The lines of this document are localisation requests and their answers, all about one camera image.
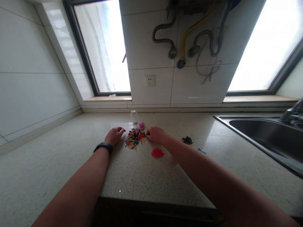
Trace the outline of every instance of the colorful rubber bands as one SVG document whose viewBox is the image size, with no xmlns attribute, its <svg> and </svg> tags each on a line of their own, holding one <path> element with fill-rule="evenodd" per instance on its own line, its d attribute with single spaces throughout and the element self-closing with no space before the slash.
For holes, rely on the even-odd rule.
<svg viewBox="0 0 303 227">
<path fill-rule="evenodd" d="M 161 158 L 163 155 L 165 155 L 165 153 L 163 153 L 162 149 L 160 148 L 154 148 L 151 155 L 155 158 Z"/>
<path fill-rule="evenodd" d="M 146 141 L 145 132 L 142 129 L 132 129 L 129 131 L 128 136 L 125 138 L 126 145 L 129 149 L 137 150 L 139 142 L 143 144 Z"/>
</svg>

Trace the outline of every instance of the black clip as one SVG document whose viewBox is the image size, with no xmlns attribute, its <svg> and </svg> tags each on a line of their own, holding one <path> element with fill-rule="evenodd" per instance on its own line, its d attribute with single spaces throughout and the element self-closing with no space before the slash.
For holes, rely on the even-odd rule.
<svg viewBox="0 0 303 227">
<path fill-rule="evenodd" d="M 192 139 L 188 136 L 186 136 L 186 138 L 183 137 L 182 139 L 184 140 L 183 143 L 186 143 L 188 145 L 193 143 Z"/>
</svg>

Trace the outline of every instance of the smartwatch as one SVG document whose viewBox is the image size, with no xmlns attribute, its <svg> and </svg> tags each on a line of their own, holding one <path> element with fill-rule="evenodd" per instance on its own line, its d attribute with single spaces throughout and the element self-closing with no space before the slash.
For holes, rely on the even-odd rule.
<svg viewBox="0 0 303 227">
<path fill-rule="evenodd" d="M 109 154 L 111 154 L 113 152 L 113 146 L 112 145 L 110 145 L 109 143 L 101 142 L 98 146 L 96 146 L 93 153 L 95 153 L 95 151 L 98 150 L 100 147 L 106 147 Z"/>
</svg>

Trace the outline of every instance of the small bottle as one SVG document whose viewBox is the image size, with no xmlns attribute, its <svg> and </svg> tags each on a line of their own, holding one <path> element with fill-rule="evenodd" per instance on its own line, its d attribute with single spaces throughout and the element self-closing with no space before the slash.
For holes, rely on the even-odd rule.
<svg viewBox="0 0 303 227">
<path fill-rule="evenodd" d="M 138 120 L 137 120 L 138 114 L 137 114 L 137 111 L 132 110 L 130 112 L 130 117 L 132 118 L 133 127 L 138 128 Z"/>
</svg>

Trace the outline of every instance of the faucet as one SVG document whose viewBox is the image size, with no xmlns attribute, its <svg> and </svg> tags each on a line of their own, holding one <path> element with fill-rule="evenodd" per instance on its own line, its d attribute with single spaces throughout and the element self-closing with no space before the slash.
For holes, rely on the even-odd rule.
<svg viewBox="0 0 303 227">
<path fill-rule="evenodd" d="M 285 113 L 279 118 L 280 122 L 289 124 L 292 120 L 303 122 L 303 116 L 298 116 L 298 111 L 303 106 L 303 98 L 300 99 L 293 107 L 286 110 Z"/>
</svg>

